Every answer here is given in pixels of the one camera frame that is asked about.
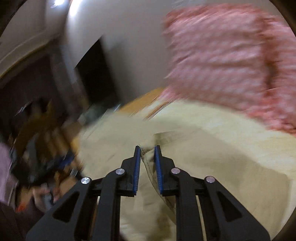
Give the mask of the khaki pants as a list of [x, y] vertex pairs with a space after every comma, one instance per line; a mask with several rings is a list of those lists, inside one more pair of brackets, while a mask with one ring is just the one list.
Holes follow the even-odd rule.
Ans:
[[121, 200], [126, 240], [175, 240], [175, 216], [158, 193], [155, 145], [198, 178], [214, 176], [267, 229], [273, 240], [295, 240], [295, 137], [269, 131], [229, 109], [174, 101], [150, 120], [108, 113], [80, 132], [84, 174], [97, 179], [142, 150], [138, 192]]

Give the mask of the orange cream patterned bedspread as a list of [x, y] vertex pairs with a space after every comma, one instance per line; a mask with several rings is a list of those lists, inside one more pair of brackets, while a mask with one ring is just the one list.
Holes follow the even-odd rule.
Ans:
[[92, 105], [84, 113], [82, 113], [78, 120], [65, 126], [63, 131], [67, 140], [70, 142], [70, 147], [74, 152], [78, 152], [79, 149], [79, 132], [81, 129], [90, 123], [95, 122], [107, 113], [122, 113], [128, 116], [134, 116], [142, 111], [145, 112], [145, 120], [150, 120], [163, 108], [172, 103], [171, 100], [161, 99], [160, 96], [163, 92], [163, 88], [154, 89], [135, 100], [121, 106], [117, 105], [114, 108], [104, 110], [99, 105]]

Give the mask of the rear pink polka dot pillow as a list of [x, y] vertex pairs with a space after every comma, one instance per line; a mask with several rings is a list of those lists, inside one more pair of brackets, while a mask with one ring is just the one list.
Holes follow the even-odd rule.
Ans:
[[247, 114], [270, 129], [295, 136], [295, 35], [279, 18], [262, 14], [265, 59], [271, 77], [261, 103]]

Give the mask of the pink polka dot pillow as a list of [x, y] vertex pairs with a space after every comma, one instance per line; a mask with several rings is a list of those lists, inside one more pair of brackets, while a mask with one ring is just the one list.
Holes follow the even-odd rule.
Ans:
[[165, 99], [196, 99], [250, 112], [268, 108], [263, 11], [211, 4], [173, 10], [164, 20], [171, 53]]
[[265, 59], [271, 77], [261, 103], [247, 114], [270, 129], [295, 136], [295, 35], [279, 18], [262, 14]]

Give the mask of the front pink polka dot pillow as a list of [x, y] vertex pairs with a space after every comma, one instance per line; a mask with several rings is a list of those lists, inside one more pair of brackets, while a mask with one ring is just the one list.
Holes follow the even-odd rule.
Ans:
[[263, 11], [211, 4], [173, 10], [164, 20], [171, 53], [165, 99], [196, 99], [250, 112], [268, 108]]

